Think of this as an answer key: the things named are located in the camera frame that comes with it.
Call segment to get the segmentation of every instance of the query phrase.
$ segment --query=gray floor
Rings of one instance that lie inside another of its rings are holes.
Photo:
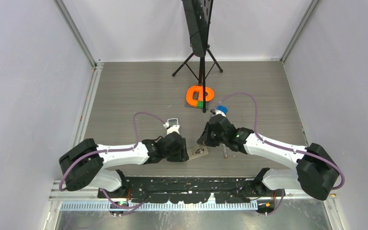
[[[99,81],[86,138],[106,145],[135,142],[132,116],[135,112],[151,112],[163,119],[178,118],[180,133],[191,149],[201,135],[210,114],[185,107],[187,89],[197,84],[187,68],[176,77],[171,74],[179,62],[106,63]],[[194,70],[198,62],[190,62]],[[207,69],[212,65],[207,62]],[[281,62],[220,62],[224,69],[214,68],[207,86],[215,92],[211,105],[233,92],[252,93],[259,106],[258,131],[283,142],[304,145],[300,120],[295,109],[288,81]],[[238,95],[224,103],[228,119],[236,127],[253,129],[254,106],[250,98]],[[159,121],[146,115],[137,118],[140,139],[165,135]],[[153,176],[256,176],[263,167],[284,168],[273,161],[228,150],[222,157],[221,148],[209,148],[209,155],[184,163],[162,161],[149,165],[119,167],[125,175]]]

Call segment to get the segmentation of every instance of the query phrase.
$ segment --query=metal object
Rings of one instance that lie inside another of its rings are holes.
[[[262,174],[263,179],[253,183],[256,190],[302,189],[313,198],[326,200],[339,176],[338,167],[321,145],[316,143],[311,143],[308,147],[290,145],[258,135],[248,128],[236,128],[227,119],[224,111],[210,118],[197,143],[208,147],[225,144],[234,152],[265,157],[289,168],[262,169],[267,170]]]
[[[109,211],[60,211],[57,229],[332,229],[324,203],[314,199],[285,200],[267,218],[255,211],[157,211],[135,212],[113,218]]]
[[[188,152],[188,157],[190,160],[203,157],[209,154],[208,148],[204,145],[196,144],[194,148]]]
[[[226,145],[222,144],[223,158],[228,158],[228,152],[226,151]]]
[[[75,39],[77,40],[78,45],[80,45],[82,51],[84,52],[85,56],[87,57],[88,61],[92,65],[92,67],[96,67],[97,62],[94,60],[91,52],[88,49],[87,44],[85,43],[84,39],[81,36],[81,33],[78,31],[77,26],[74,23],[69,11],[67,10],[63,0],[54,0],[54,3],[57,5],[58,10],[60,11],[61,15],[63,16],[64,20],[66,21],[67,25],[69,26],[72,34],[74,35]]]
[[[87,186],[83,189],[80,189],[78,191],[64,191],[60,192],[58,189],[58,185],[60,183],[60,180],[54,181],[54,184],[51,188],[51,193],[49,196],[49,201],[84,201],[84,200],[104,200],[97,198],[98,196],[98,188],[97,187],[90,187]],[[264,200],[267,199],[267,197],[261,197],[257,200]],[[311,196],[307,195],[305,192],[301,190],[293,190],[293,189],[287,189],[286,194],[284,196],[284,199],[312,199]],[[113,201],[126,201],[125,198],[112,198]],[[215,197],[211,195],[209,200],[215,200]]]
[[[64,201],[60,211],[129,211],[129,209],[110,208],[109,201]],[[228,210],[257,210],[257,201],[238,204],[216,204],[214,200],[209,200],[203,204],[165,204],[145,203],[137,211],[228,211]]]
[[[294,32],[293,37],[290,40],[290,43],[288,44],[282,58],[280,61],[283,63],[287,60],[287,57],[289,56],[291,50],[293,49],[295,43],[297,42],[298,38],[300,37],[302,31],[304,30],[305,26],[307,25],[308,21],[310,20],[311,16],[313,15],[315,9],[317,8],[318,4],[321,2],[321,0],[312,0],[310,5],[307,8],[307,11],[305,12],[304,16],[302,17],[301,22],[299,23],[296,31]]]
[[[44,230],[53,230],[56,228],[58,217],[60,215],[61,202],[50,202],[49,211],[47,212],[47,218],[43,226]]]
[[[183,0],[183,7],[185,12],[185,19],[187,21],[188,32],[190,34],[190,46],[193,49],[192,54],[184,61],[183,64],[172,74],[174,77],[180,69],[186,65],[195,78],[198,79],[198,84],[202,84],[203,87],[203,105],[202,112],[207,112],[207,102],[205,100],[205,55],[208,52],[214,60],[214,64],[209,70],[208,74],[216,64],[219,71],[222,73],[223,70],[219,66],[217,60],[209,50],[208,35],[209,35],[209,24],[211,22],[212,3],[213,0]],[[190,58],[195,55],[200,57],[199,60],[199,74],[198,77],[195,75],[193,70],[188,66],[187,62]]]
[[[99,78],[101,76],[103,66],[104,65],[102,63],[97,63],[95,70],[91,75],[91,81],[85,94],[84,105],[82,107],[80,120],[78,121],[77,131],[74,136],[73,147],[84,140],[85,131],[87,130],[88,125],[88,118],[91,114],[92,105],[94,103],[94,98],[96,90],[98,88]]]
[[[344,230],[344,225],[342,224],[341,218],[338,214],[338,208],[336,205],[337,199],[327,199],[324,201],[325,207],[327,207],[326,213],[329,218],[333,230]]]

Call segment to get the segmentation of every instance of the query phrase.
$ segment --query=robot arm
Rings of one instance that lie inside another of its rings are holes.
[[[197,143],[216,147],[225,144],[232,151],[258,155],[287,166],[288,170],[263,168],[253,181],[253,187],[260,196],[270,191],[285,188],[303,190],[308,195],[326,200],[339,174],[328,164],[316,158],[297,153],[309,152],[333,163],[331,157],[318,144],[309,147],[295,146],[258,135],[248,128],[236,128],[226,117],[223,106],[211,111],[213,117],[207,122]],[[278,147],[267,144],[271,142]]]
[[[96,144],[93,139],[82,141],[59,159],[63,174],[81,156],[93,151],[98,153],[83,159],[72,168],[65,180],[67,190],[76,191],[93,186],[109,192],[117,192],[122,188],[120,192],[123,193],[127,187],[123,173],[108,168],[124,164],[158,163],[164,158],[172,162],[187,161],[186,142],[178,132],[178,120],[169,119],[164,127],[167,128],[165,137],[143,140],[134,149],[135,145],[107,146]]]

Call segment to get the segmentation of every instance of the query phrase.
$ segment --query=blue bottle cap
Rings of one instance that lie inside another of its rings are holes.
[[[222,111],[225,115],[228,112],[228,109],[226,107],[224,107],[223,105],[218,106],[217,110]]]

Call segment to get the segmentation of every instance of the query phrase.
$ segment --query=music stand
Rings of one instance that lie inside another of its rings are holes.
[[[211,72],[214,65],[217,65],[221,73],[223,72],[217,60],[212,55],[212,52],[209,50],[209,45],[208,45],[209,24],[211,21],[213,0],[182,0],[182,2],[184,6],[185,19],[187,21],[188,32],[190,34],[190,46],[193,49],[193,52],[181,64],[181,66],[172,74],[172,76],[174,77],[184,65],[186,65],[190,69],[192,74],[198,80],[198,84],[202,84],[202,89],[204,92],[202,111],[206,113],[207,103],[205,101],[205,97],[206,97],[205,79]],[[209,53],[212,60],[214,61],[214,64],[209,69],[208,74],[205,75],[205,55],[207,52]],[[194,55],[197,57],[200,57],[198,77],[187,64],[187,62]]]

